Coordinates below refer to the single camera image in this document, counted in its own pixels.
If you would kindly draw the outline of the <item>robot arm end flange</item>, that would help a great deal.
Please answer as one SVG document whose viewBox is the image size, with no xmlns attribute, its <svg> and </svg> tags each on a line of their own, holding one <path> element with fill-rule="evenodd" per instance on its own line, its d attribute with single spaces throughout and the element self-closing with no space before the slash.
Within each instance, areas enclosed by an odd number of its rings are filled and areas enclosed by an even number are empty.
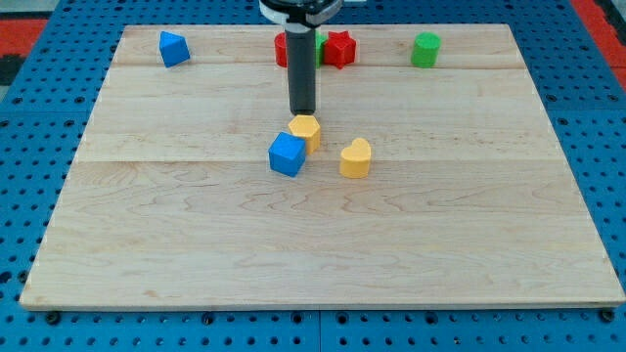
<svg viewBox="0 0 626 352">
<path fill-rule="evenodd" d="M 342 0 L 259 0 L 261 14 L 270 22 L 317 27 L 334 17 Z"/>
</svg>

